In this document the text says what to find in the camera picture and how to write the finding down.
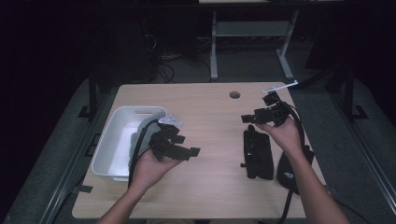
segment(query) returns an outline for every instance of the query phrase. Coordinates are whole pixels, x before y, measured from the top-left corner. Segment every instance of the black electronic device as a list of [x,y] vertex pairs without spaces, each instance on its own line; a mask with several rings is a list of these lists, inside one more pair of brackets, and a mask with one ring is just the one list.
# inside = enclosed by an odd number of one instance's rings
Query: black electronic device
[[[312,164],[315,153],[309,150],[309,146],[304,146],[303,153],[309,163]],[[290,161],[284,152],[282,153],[277,166],[276,179],[282,187],[291,189],[295,194],[300,194],[295,183],[295,175],[291,168]]]
[[243,115],[242,122],[264,124],[272,121],[276,127],[282,125],[290,112],[286,105],[279,102],[280,99],[276,91],[270,91],[262,99],[269,107],[255,109],[254,115]]
[[245,163],[241,167],[247,168],[247,177],[254,179],[274,179],[274,161],[272,158],[270,137],[266,133],[257,132],[253,125],[244,131]]
[[151,135],[148,145],[158,161],[161,161],[163,157],[168,157],[170,159],[175,159],[179,161],[188,161],[190,157],[197,157],[199,151],[201,150],[198,147],[192,147],[188,149],[185,147],[177,146],[176,144],[182,144],[185,139],[184,136],[177,135],[179,132],[179,129],[177,127],[171,124],[159,123],[157,119],[150,121],[142,129],[137,139],[136,146],[134,147],[134,155],[132,156],[129,165],[128,187],[132,183],[134,168],[136,167],[137,161],[139,160],[138,154],[143,142],[143,138],[145,137],[146,131],[148,130],[149,126],[153,123],[156,123],[157,126],[160,127],[160,130]]

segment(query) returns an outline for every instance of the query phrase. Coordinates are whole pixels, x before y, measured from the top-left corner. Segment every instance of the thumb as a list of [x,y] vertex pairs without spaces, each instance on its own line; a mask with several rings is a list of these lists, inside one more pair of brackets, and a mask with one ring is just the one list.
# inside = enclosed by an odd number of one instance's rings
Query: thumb
[[265,132],[268,132],[268,133],[271,132],[272,129],[274,129],[273,126],[268,125],[266,123],[264,123],[264,124],[257,124],[256,123],[255,125],[256,125],[256,127],[260,128],[261,130],[263,130]]

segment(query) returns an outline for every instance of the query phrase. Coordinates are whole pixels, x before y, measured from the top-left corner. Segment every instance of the table surface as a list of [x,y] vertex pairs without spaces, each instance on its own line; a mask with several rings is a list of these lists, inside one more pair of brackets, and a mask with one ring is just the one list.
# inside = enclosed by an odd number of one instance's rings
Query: table surface
[[[121,86],[109,118],[123,105],[161,106],[184,122],[182,146],[200,147],[198,157],[183,161],[152,187],[137,204],[131,218],[277,218],[281,217],[288,190],[276,180],[249,179],[244,162],[241,115],[265,107],[262,89],[283,83],[148,84]],[[233,99],[230,92],[238,91]],[[277,91],[293,105],[289,91]],[[275,172],[282,149],[271,138]],[[325,180],[314,159],[312,164]],[[73,209],[77,218],[102,216],[127,189],[126,182],[108,180],[87,171],[84,186]],[[288,217],[304,217],[301,199],[294,195]]]

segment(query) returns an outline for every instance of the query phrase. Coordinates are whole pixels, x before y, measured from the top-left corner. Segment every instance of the person's left hand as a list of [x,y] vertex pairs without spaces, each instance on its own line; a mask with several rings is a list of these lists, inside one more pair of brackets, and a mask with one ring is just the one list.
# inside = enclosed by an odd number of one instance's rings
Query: person's left hand
[[158,161],[150,148],[137,161],[131,187],[146,191],[158,183],[166,172],[179,164],[181,161],[177,160]]

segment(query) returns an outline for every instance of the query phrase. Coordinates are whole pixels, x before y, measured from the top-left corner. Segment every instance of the round hole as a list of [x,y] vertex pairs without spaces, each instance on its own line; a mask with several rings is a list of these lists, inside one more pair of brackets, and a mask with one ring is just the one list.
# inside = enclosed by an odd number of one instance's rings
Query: round hole
[[241,93],[239,93],[237,91],[232,91],[232,92],[230,92],[230,97],[233,99],[238,99],[239,97],[241,97]]

